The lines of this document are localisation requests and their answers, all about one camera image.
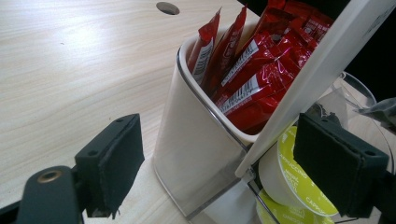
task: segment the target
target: white label on packet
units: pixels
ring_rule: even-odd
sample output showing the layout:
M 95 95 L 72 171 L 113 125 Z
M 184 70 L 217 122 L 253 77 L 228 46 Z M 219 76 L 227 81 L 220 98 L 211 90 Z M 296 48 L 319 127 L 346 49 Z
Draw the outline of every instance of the white label on packet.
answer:
M 219 108 L 220 111 L 227 115 L 235 109 L 244 105 L 248 98 L 260 90 L 256 75 L 251 77 L 236 93 L 234 93 L 224 104 Z
M 194 70 L 192 70 L 192 76 L 199 85 L 201 85 L 202 79 L 204 78 L 204 74 L 207 68 L 207 64 L 209 63 L 212 49 L 213 38 L 210 40 L 209 44 L 202 47 L 199 51 L 197 62 L 195 64 Z
M 227 84 L 227 82 L 232 81 L 236 73 L 241 70 L 242 66 L 244 66 L 248 62 L 250 57 L 257 51 L 259 51 L 259 47 L 257 46 L 256 41 L 254 41 L 253 39 L 247 46 L 247 49 L 244 51 L 242 56 L 238 59 L 233 68 L 230 70 L 228 75 L 221 81 L 221 86 L 224 86 L 225 84 Z

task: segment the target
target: barcode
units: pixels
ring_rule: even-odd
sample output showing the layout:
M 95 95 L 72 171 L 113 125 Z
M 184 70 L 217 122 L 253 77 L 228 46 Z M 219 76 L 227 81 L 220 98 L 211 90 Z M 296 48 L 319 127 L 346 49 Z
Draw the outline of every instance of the barcode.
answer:
M 205 47 L 202 47 L 199 51 L 197 63 L 192 71 L 192 76 L 198 84 L 201 84 L 202 79 L 204 78 L 205 70 L 207 64 L 209 63 L 209 58 L 213 49 L 213 38 L 210 40 L 210 43 Z
M 231 82 L 235 77 L 236 73 L 241 70 L 241 68 L 248 62 L 251 56 L 258 50 L 259 47 L 257 46 L 256 41 L 254 41 L 253 39 L 247 46 L 247 49 L 244 51 L 242 56 L 238 59 L 233 68 L 230 70 L 228 75 L 221 81 L 221 86 L 224 86 L 225 84 L 227 84 L 227 82 Z
M 234 93 L 224 104 L 220 107 L 220 111 L 227 115 L 235 109 L 242 106 L 246 99 L 260 90 L 256 75 L 251 77 L 239 90 Z

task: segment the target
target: wooden table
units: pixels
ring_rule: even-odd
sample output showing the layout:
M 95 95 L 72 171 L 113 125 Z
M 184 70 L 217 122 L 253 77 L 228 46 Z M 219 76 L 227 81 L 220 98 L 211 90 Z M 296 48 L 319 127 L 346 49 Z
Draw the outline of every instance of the wooden table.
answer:
M 146 161 L 120 216 L 86 223 L 188 223 L 152 165 L 164 102 L 181 43 L 220 7 L 220 26 L 228 26 L 242 5 L 170 3 L 178 15 L 149 0 L 2 1 L 0 207 L 21 199 L 31 175 L 74 166 L 76 153 L 111 121 L 139 113 Z M 257 19 L 248 12 L 248 21 Z

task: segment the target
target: light wood surface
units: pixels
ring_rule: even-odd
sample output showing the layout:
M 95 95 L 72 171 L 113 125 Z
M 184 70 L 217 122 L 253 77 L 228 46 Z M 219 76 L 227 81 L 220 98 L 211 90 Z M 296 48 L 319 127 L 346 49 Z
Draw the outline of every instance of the light wood surface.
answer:
M 242 5 L 170 3 L 178 15 L 162 13 L 150 0 L 2 1 L 0 207 L 21 199 L 31 175 L 74 166 L 74 156 L 111 121 L 139 113 L 146 160 L 120 216 L 85 221 L 188 223 L 151 160 L 176 54 L 220 7 L 220 26 L 226 26 Z M 257 16 L 249 11 L 247 19 Z

